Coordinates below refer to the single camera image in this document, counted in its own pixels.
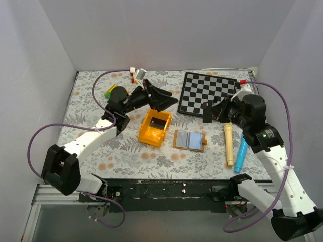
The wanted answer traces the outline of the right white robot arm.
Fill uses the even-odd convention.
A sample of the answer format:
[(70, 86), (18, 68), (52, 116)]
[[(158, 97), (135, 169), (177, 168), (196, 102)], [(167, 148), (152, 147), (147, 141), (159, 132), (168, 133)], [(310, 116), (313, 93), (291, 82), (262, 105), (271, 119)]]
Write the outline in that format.
[(266, 121), (265, 100), (255, 94), (228, 96), (217, 105), (204, 104), (203, 119), (233, 124), (240, 127), (247, 144), (264, 165), (275, 188), (273, 198), (261, 189), (251, 177), (230, 179), (228, 188), (233, 200), (247, 198), (263, 214), (271, 215), (275, 234), (283, 241), (312, 233), (322, 227), (322, 209), (318, 208), (305, 192), (293, 166), (288, 164), (284, 142), (277, 131)]

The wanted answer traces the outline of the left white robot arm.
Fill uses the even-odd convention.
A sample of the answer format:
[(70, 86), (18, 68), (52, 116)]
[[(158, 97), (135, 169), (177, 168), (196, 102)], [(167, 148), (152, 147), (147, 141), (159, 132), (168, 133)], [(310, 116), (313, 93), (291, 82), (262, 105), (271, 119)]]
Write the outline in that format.
[(103, 201), (107, 197), (103, 180), (94, 174), (81, 174), (80, 163), (126, 128), (130, 121), (127, 113), (146, 105), (161, 112), (177, 101), (171, 92), (152, 85), (147, 79), (131, 94), (121, 86), (112, 88), (106, 111), (94, 127), (69, 143), (54, 144), (48, 149), (41, 178), (63, 195), (86, 192), (95, 201)]

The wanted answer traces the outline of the tan leather card holder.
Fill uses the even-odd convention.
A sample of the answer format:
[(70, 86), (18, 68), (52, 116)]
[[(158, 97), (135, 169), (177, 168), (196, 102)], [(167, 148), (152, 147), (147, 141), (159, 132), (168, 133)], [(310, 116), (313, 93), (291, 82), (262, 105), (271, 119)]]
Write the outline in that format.
[(173, 148), (204, 152), (207, 140), (205, 134), (175, 130)]

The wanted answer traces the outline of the dark credit card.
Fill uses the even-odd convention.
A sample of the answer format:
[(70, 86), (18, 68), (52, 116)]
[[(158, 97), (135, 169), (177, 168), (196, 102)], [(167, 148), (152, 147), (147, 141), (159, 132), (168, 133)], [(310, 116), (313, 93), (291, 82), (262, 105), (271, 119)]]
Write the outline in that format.
[(212, 123), (212, 102), (208, 101), (203, 104), (203, 122)]
[(162, 120), (162, 119), (159, 119), (159, 118), (156, 118), (156, 117), (153, 117), (150, 121), (150, 124), (149, 124), (151, 127), (154, 127), (156, 129), (160, 129), (160, 130), (163, 130), (165, 125), (166, 125), (166, 121), (165, 120)]

